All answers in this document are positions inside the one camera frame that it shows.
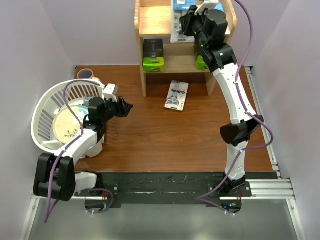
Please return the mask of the black green razor box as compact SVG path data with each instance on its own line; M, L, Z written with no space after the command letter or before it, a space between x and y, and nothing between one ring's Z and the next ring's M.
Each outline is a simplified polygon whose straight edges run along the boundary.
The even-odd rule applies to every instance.
M144 39L142 63L145 73L161 73L165 71L162 39Z
M209 67L206 65L206 63L203 60L203 57L200 55L200 45L195 40L193 45L194 53L195 53L195 67L198 71L208 71Z

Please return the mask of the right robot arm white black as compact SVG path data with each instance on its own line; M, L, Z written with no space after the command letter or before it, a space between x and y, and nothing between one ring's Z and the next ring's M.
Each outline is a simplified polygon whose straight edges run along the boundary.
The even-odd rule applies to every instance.
M230 123L220 128L220 135L227 146L227 162L222 182L214 188L220 194L235 196L246 182L245 150L251 134L264 122L256 114L238 74L239 66L233 48L226 43L227 16L208 5L189 7L180 17L185 36L193 37L197 52L217 80L225 98Z

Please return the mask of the white Gillette razor blister pack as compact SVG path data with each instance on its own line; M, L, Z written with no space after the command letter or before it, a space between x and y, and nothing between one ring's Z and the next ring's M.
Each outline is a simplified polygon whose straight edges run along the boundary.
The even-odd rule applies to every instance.
M166 109L183 111L186 103L189 84L172 80L164 104Z

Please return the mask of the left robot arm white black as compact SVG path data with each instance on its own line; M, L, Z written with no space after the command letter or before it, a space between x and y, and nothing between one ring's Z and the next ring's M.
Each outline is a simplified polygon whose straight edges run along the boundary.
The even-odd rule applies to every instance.
M88 114L83 129L70 142L57 151L39 156L33 193L67 202L82 191L99 196L104 190L101 175L94 172L75 172L79 159L98 145L107 130L107 122L114 117L127 117L134 106L122 96L117 101L93 97L88 102Z

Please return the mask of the blue razor blister pack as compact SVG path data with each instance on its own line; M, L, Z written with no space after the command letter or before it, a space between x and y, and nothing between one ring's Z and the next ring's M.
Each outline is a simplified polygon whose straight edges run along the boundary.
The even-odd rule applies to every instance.
M193 36L187 37L183 34L180 17L185 16L190 6L196 5L196 3L196 0L171 0L171 44L189 44L195 41Z
M221 11L221 12L225 12L224 7L223 7L223 4L222 4L221 2L219 2L219 3L216 5L215 9L216 9L216 10L219 10L219 11ZM227 29L226 29L225 35L226 35L226 36L229 36L230 34L231 34L231 31L230 31L230 28L229 28L229 26L228 26Z

